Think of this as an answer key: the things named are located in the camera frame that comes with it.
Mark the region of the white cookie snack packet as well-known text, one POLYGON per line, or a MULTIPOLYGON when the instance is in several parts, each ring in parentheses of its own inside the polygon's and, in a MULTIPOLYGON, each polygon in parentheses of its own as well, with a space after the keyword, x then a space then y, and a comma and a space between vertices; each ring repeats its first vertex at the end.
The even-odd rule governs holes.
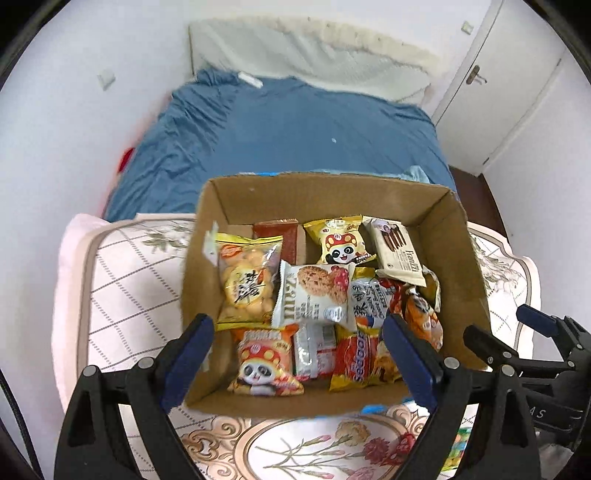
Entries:
POLYGON ((280 263, 280 290, 271 324, 283 329, 305 322, 335 323, 356 331, 355 316, 349 308, 349 287, 355 266, 290 265, 280 263))

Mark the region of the red yellow noodle packet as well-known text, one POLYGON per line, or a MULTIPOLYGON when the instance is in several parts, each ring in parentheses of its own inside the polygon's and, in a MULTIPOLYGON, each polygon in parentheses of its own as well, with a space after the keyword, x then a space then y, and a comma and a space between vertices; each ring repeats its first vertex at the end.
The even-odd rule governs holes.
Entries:
POLYGON ((393 384, 401 377, 380 329, 359 326, 353 332, 337 328, 335 369, 329 384, 332 392, 393 384))

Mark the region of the white chocolate stick packet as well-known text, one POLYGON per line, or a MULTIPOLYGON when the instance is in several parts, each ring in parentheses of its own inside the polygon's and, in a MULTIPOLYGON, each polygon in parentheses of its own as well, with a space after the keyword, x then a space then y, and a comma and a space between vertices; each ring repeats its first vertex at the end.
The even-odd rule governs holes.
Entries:
POLYGON ((363 226, 376 249, 379 277, 419 287, 427 286, 421 261, 404 224, 396 220, 363 216, 363 226))

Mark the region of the floral white quilt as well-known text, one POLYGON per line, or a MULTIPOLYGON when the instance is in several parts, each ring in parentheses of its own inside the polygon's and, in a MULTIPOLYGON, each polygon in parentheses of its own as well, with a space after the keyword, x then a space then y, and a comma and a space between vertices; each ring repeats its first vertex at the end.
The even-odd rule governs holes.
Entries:
MULTIPOLYGON (((155 356, 179 336, 179 296, 192 215, 141 214, 108 223, 80 214, 67 226, 59 251, 51 349, 62 403, 81 368, 125 370, 155 356)), ((533 333, 519 325, 522 304, 539 307, 534 262, 515 256, 506 239, 469 227, 488 295, 494 334, 523 357, 533 333)), ((179 406, 171 423, 190 458, 208 479, 384 479, 394 474, 384 450, 409 442, 427 411, 407 400, 359 415, 316 420, 259 421, 212 416, 179 406)))

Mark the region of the silver red small packet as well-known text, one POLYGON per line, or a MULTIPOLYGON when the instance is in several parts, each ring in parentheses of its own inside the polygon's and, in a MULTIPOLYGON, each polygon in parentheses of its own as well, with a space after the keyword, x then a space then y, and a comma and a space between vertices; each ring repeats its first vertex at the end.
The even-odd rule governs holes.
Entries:
POLYGON ((334 325, 301 324, 294 334, 294 375, 301 382, 331 377, 335 371, 335 354, 334 325))

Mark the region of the panda snack packet back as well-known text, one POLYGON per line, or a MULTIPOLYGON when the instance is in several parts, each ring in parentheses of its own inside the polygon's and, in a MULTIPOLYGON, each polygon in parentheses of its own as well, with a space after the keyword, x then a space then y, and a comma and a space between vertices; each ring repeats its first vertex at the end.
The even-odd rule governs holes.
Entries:
POLYGON ((355 215, 305 223, 304 230, 321 247, 318 264, 361 265, 375 260, 360 232, 362 221, 362 215, 355 215))

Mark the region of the cardboard snack box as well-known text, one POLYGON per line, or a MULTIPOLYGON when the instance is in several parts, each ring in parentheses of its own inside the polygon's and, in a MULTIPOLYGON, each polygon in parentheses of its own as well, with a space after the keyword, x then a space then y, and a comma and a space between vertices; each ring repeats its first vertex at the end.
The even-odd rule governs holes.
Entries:
POLYGON ((410 374, 379 332, 398 313, 442 356, 490 326, 467 218, 448 188, 362 175, 207 181, 185 257, 185 321, 211 316, 211 358, 189 407, 253 418, 397 404, 410 374))

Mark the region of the yellow biscuit ball packet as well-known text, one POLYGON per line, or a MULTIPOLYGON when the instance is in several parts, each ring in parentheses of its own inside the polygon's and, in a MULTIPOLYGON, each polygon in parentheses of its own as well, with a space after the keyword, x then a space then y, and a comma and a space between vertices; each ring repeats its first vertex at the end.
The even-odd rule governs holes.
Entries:
POLYGON ((216 329, 270 325, 283 239, 217 233, 215 244, 223 293, 216 329))

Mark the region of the red brown snack packet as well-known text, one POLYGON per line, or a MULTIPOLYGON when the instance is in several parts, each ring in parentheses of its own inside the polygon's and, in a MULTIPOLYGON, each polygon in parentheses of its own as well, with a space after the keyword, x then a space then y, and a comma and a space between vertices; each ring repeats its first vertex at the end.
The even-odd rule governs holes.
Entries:
POLYGON ((252 226, 254 238, 269 238, 280 236, 283 239, 281 246, 281 258, 294 265, 297 263, 297 219, 280 219, 256 223, 252 226))

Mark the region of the white door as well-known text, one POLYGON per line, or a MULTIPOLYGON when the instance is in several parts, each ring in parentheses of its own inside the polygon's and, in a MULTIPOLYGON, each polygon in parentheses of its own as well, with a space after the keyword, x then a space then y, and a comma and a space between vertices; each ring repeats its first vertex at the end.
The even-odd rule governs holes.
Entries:
POLYGON ((448 163, 478 176, 551 80, 565 45, 524 1, 503 1, 437 122, 448 163))

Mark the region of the blue bed sheet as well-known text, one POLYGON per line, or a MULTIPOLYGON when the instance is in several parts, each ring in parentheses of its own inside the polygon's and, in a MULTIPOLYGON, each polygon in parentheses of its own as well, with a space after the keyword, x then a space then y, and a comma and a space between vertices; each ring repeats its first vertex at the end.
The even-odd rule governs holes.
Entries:
POLYGON ((300 79, 204 69, 174 90, 133 148, 103 217, 192 213, 207 180, 281 172, 393 177, 419 165, 456 187, 436 128, 418 106, 332 92, 300 79))

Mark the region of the white pillow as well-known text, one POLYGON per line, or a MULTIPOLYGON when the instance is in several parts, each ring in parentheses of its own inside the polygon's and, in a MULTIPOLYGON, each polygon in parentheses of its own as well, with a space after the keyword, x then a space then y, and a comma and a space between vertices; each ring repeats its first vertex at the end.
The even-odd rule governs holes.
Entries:
POLYGON ((428 50, 367 28, 311 17, 240 16, 188 26, 194 71, 211 67, 264 78, 294 77, 329 91, 423 102, 440 70, 428 50))

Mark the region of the wall switch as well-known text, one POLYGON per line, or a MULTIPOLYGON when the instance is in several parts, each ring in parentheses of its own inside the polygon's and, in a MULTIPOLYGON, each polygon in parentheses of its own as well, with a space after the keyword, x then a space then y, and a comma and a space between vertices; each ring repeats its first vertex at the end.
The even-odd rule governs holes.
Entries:
POLYGON ((97 75, 100 87, 106 91, 116 80, 114 72, 110 69, 105 69, 97 75))

